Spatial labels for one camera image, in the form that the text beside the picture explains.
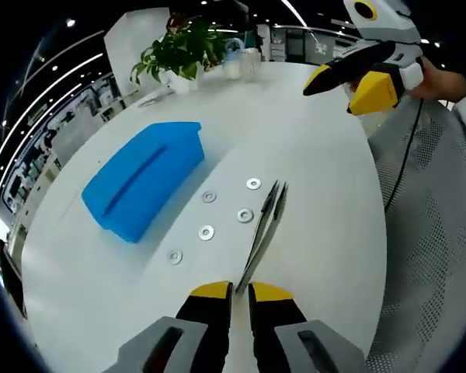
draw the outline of potted plant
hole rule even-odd
[[[140,84],[143,73],[150,73],[161,82],[161,71],[166,71],[171,85],[178,77],[194,81],[199,68],[207,71],[223,61],[227,38],[200,17],[184,19],[173,15],[167,28],[162,39],[141,52],[140,61],[131,70],[132,82]]]

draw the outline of ceiling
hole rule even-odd
[[[249,7],[252,16],[257,15],[255,18],[252,17],[254,22],[265,23],[268,19],[272,25],[278,23],[300,26],[299,20],[281,0],[270,1],[269,6],[259,0],[242,0],[242,3]],[[290,0],[290,3],[309,26],[338,31],[340,26],[332,24],[332,19],[350,21],[342,0],[325,2]],[[27,10],[29,15],[33,9],[33,16],[28,16],[27,19],[24,19],[20,12],[17,15],[10,13],[9,24],[14,25],[14,30],[18,30],[18,33],[9,41],[9,45],[0,44],[0,54],[10,55],[10,50],[13,50],[13,58],[4,59],[2,64],[6,74],[2,80],[5,84],[5,95],[0,96],[0,145],[6,138],[7,142],[0,153],[0,168],[6,166],[19,143],[24,139],[24,134],[21,132],[27,133],[29,130],[28,115],[18,123],[18,119],[28,106],[63,74],[97,54],[104,53],[102,57],[59,82],[33,105],[29,115],[43,105],[51,106],[78,83],[82,84],[79,88],[82,89],[95,80],[93,78],[99,73],[104,75],[110,72],[110,64],[103,44],[104,33],[125,12],[155,6],[168,6],[171,12],[182,12],[190,16],[201,14],[210,21],[216,21],[235,30],[245,28],[245,14],[235,0],[208,0],[206,5],[202,5],[201,0],[126,0],[112,2],[110,6],[106,2],[83,7],[59,5],[55,10],[40,7],[34,9],[34,5],[31,5]],[[66,19],[74,19],[75,25],[67,27]],[[455,70],[452,54],[448,53],[444,45],[441,44],[440,47],[434,45],[435,41],[441,40],[428,27],[427,22],[416,21],[416,25],[422,37],[432,41],[430,44],[423,44],[426,56],[439,67],[445,64]],[[57,56],[66,48],[99,31],[102,31],[99,35]],[[359,36],[357,30],[347,29],[346,33]],[[0,170],[0,179],[2,176],[3,171]]]

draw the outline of ceiling light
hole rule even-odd
[[[209,31],[218,31],[220,33],[237,33],[238,32],[237,30],[227,30],[227,29],[217,29],[217,30],[209,29]]]
[[[301,23],[303,27],[308,26],[308,24],[302,19],[301,15],[298,14],[297,10],[295,10],[295,8],[292,6],[292,4],[290,4],[288,0],[281,0],[281,2],[287,6],[287,8],[292,12],[292,14],[295,17],[297,17],[298,21]]]
[[[49,93],[49,91],[55,87],[58,83],[60,83],[62,80],[64,80],[65,78],[67,78],[70,74],[72,74],[73,72],[75,72],[76,70],[82,68],[83,66],[85,66],[86,64],[89,64],[90,62],[96,60],[97,58],[100,58],[103,56],[103,53],[99,53],[97,54],[96,56],[93,56],[92,58],[89,58],[88,60],[86,60],[85,62],[82,62],[81,64],[79,64],[78,66],[76,66],[75,68],[72,68],[71,70],[69,70],[68,72],[66,72],[65,74],[63,74],[59,79],[57,79],[55,82],[53,82],[52,84],[50,84],[47,89],[45,89],[27,108],[26,110],[24,110],[24,113],[21,114],[21,116],[19,117],[19,119],[16,121],[16,123],[14,124],[14,126],[12,127],[12,129],[10,130],[9,134],[7,135],[7,137],[5,138],[5,140],[3,141],[2,143],[2,146],[0,147],[0,154],[3,152],[3,149],[5,147],[5,145],[7,144],[7,141],[10,139],[10,137],[12,136],[12,133],[16,130],[17,126],[19,125],[19,122],[21,120],[24,119],[24,117],[28,114],[28,112],[38,103],[38,101],[40,101],[47,93]]]
[[[79,87],[81,87],[81,83],[77,84],[76,87],[72,88],[69,92],[67,92],[65,95],[63,95],[60,99],[57,100],[56,103],[54,103],[54,105],[52,105],[45,113],[43,113],[43,115],[38,118],[37,122],[31,126],[30,128],[30,131],[28,132],[28,134],[32,134],[34,129],[38,126],[38,124],[47,116],[47,114],[49,114],[50,111],[52,111],[59,103],[62,102],[63,99],[65,99],[67,96],[69,96],[69,94],[71,94],[72,92],[74,92],[76,89],[78,89]],[[7,172],[9,171],[10,169],[10,166],[12,165],[12,159],[14,159],[17,155],[17,153],[19,152],[19,150],[21,149],[21,147],[24,145],[24,143],[26,142],[27,140],[27,135],[24,137],[24,139],[20,142],[19,146],[16,148],[16,151],[14,152],[14,154],[12,154],[12,157],[10,159],[10,162],[9,164],[7,165],[7,167],[5,167],[5,171],[2,175],[2,179],[0,180],[0,184],[3,183],[3,180],[5,178],[5,176],[7,175]]]

